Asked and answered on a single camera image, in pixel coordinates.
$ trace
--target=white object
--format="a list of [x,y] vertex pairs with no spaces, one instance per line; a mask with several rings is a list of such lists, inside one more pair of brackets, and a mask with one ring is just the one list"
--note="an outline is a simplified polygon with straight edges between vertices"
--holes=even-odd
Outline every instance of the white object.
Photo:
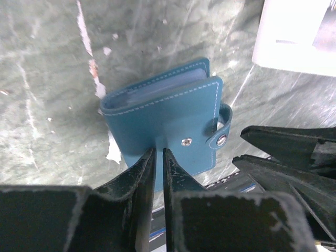
[[336,77],[334,0],[265,0],[252,61]]

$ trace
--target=blue leather wallet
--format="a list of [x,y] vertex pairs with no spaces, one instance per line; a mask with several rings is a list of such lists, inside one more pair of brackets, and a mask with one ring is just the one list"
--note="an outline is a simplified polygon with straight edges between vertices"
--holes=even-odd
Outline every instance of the blue leather wallet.
[[[228,137],[232,110],[221,104],[223,81],[200,58],[107,94],[101,111],[128,167],[157,149],[155,190],[163,188],[163,149],[191,175],[215,166]],[[217,129],[217,123],[224,126]]]

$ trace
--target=metal snap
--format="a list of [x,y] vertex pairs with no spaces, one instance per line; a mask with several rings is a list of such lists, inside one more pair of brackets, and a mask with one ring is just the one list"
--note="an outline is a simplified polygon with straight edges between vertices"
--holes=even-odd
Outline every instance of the metal snap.
[[192,143],[192,141],[193,140],[191,138],[183,139],[182,142],[181,142],[181,145],[182,146],[189,146]]
[[226,135],[221,135],[217,140],[217,145],[222,146],[226,142]]

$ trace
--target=green marble surface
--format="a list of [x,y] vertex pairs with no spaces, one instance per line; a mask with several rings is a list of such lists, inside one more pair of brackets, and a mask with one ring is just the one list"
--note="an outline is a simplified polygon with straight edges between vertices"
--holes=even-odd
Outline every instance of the green marble surface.
[[[7,0],[0,2],[0,183],[99,186],[127,167],[107,160],[108,128],[89,72],[107,92],[198,56],[222,77],[234,111],[208,184],[234,156],[266,156],[239,138],[248,125],[336,125],[336,78],[251,61],[261,0]],[[91,41],[83,43],[79,9]],[[163,204],[155,195],[154,207]]]

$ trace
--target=wallet strap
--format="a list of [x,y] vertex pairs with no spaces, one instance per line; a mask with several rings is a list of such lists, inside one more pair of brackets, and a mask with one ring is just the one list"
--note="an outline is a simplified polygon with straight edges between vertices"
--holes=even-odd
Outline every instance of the wallet strap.
[[232,114],[232,109],[229,105],[225,103],[220,104],[218,122],[224,126],[218,129],[214,135],[206,141],[206,144],[208,144],[211,149],[218,150],[225,145],[226,139],[229,136]]

